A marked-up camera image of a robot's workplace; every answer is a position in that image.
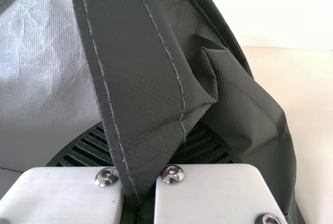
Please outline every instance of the black vent grille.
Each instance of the black vent grille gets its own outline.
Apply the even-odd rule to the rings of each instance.
[[[171,164],[240,163],[231,147],[202,123],[192,129]],[[98,123],[64,147],[50,167],[113,166],[102,123]]]

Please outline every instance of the white non-woven fabric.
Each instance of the white non-woven fabric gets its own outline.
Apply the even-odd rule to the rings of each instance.
[[[72,0],[16,0],[0,15],[0,167],[44,166],[99,121]]]

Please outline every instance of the white wall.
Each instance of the white wall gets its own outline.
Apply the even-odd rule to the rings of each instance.
[[[284,109],[297,159],[296,200],[306,224],[333,223],[333,55],[243,47],[257,83]]]
[[[333,49],[333,0],[213,0],[242,46]]]

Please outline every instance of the silver screw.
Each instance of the silver screw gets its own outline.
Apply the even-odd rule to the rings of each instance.
[[[255,224],[283,224],[279,218],[273,214],[264,214],[257,218]]]
[[[184,171],[176,165],[168,165],[161,172],[161,178],[166,184],[176,184],[184,179]]]
[[[104,168],[97,173],[95,177],[95,184],[104,188],[105,186],[115,184],[118,179],[119,174],[115,168]]]

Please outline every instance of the white background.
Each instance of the white background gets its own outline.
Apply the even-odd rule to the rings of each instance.
[[[333,49],[333,0],[213,0],[241,46]]]

